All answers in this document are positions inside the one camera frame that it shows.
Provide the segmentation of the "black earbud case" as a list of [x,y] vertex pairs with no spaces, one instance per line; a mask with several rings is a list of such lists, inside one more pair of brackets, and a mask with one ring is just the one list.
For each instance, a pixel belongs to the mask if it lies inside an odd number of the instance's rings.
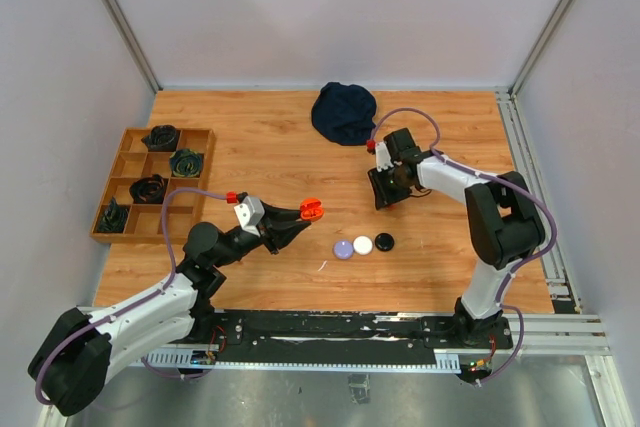
[[395,239],[391,234],[381,232],[375,237],[374,246],[381,252],[389,252],[395,247]]

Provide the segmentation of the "white earbud case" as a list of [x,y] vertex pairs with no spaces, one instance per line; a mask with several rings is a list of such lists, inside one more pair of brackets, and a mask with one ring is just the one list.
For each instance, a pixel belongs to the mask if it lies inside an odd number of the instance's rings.
[[374,242],[368,236],[361,235],[353,240],[352,246],[355,253],[365,256],[369,255],[372,252],[374,248]]

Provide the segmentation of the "lavender earbud case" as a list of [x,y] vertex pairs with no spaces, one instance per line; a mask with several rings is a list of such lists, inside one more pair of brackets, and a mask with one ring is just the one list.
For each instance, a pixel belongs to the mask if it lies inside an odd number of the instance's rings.
[[353,244],[348,240],[337,241],[334,244],[332,251],[333,255],[340,260],[348,260],[355,253]]

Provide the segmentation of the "orange earbud case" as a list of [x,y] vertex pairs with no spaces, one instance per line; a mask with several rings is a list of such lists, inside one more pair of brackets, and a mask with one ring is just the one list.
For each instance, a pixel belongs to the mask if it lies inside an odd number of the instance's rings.
[[324,216],[322,202],[317,198],[306,198],[299,206],[300,218],[304,221],[315,222]]

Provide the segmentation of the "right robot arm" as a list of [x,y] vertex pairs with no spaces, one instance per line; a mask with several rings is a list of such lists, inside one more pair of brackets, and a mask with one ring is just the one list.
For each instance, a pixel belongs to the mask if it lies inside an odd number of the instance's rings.
[[477,346],[503,314],[514,269],[531,260],[546,238],[524,178],[515,171],[474,170],[435,148],[423,151],[406,128],[381,141],[369,139],[366,148],[376,159],[368,171],[376,209],[417,190],[437,191],[466,208],[477,261],[469,286],[456,300],[452,334],[463,346]]

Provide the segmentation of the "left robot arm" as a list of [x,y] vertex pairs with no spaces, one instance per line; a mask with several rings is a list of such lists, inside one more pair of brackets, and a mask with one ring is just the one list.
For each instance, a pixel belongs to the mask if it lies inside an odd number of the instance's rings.
[[39,402],[73,416],[91,404],[125,367],[173,341],[200,343],[214,330],[211,299],[221,269],[265,247],[277,254],[312,223],[303,210],[280,209],[246,194],[238,224],[223,232],[210,222],[189,231],[184,257],[158,284],[101,310],[74,307],[57,319],[28,366]]

